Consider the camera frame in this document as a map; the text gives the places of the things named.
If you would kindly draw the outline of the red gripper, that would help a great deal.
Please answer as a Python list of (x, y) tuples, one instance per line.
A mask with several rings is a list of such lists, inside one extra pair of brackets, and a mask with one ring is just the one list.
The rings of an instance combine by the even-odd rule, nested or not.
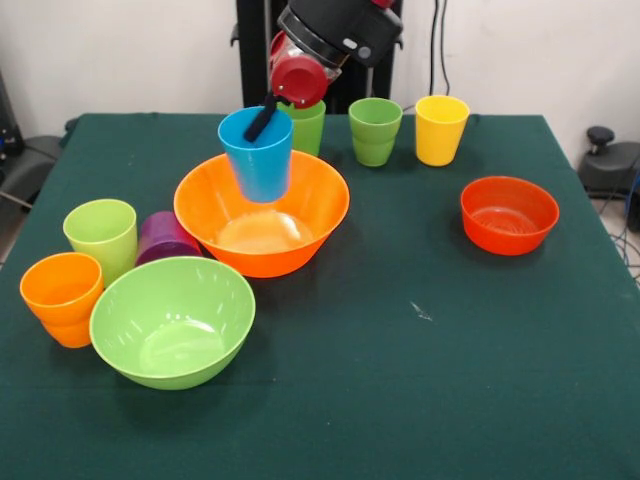
[(278, 97), (297, 108), (310, 108), (325, 95), (329, 79), (324, 66), (301, 50), (284, 32), (278, 32), (270, 47), (271, 90), (264, 106), (243, 134), (248, 142), (255, 142), (268, 126), (277, 110)]

